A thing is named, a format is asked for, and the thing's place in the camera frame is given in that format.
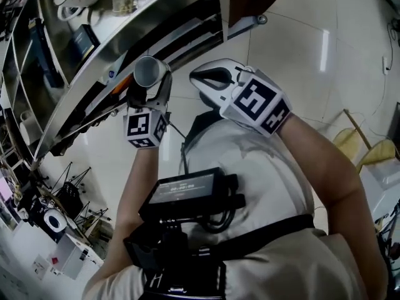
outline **person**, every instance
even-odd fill
[[[159,150],[138,150],[124,188],[106,260],[84,299],[139,299],[146,278],[124,247],[158,180]],[[246,206],[227,230],[182,228],[191,247],[218,244],[283,219],[314,213],[314,189],[327,211],[329,234],[306,228],[281,236],[240,260],[225,261],[226,299],[371,299],[386,297],[381,256],[363,185],[331,142],[290,114],[270,138],[219,120],[186,146],[189,172],[219,166],[237,174]]]

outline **white wall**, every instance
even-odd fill
[[[13,232],[4,227],[0,229],[0,245],[4,249],[4,259],[0,253],[0,266],[18,277],[27,287],[29,299],[33,300],[71,300],[80,299],[90,277],[98,270],[91,261],[85,260],[82,271],[76,280],[64,275],[55,276],[49,270],[40,281],[31,266],[38,254],[44,259],[56,248],[56,243],[38,227],[23,223]]]

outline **tiled floor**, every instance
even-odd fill
[[[231,58],[264,71],[287,93],[294,112],[327,138],[350,126],[341,114],[348,108],[375,143],[382,138],[377,134],[386,134],[400,98],[397,41],[392,70],[384,76],[382,69],[382,57],[391,58],[386,24],[394,15],[385,0],[278,0],[266,13],[266,25],[174,73],[171,121],[186,134],[194,118],[208,110],[190,84],[189,72],[207,61]],[[109,208],[112,220],[136,153],[124,140],[122,125],[122,114],[109,117],[80,135],[65,156],[48,156],[42,165],[53,180],[69,161],[76,172],[91,166],[87,194]],[[160,178],[178,173],[181,142],[180,135],[168,129],[161,146]],[[327,228],[323,207],[316,209],[316,222]]]

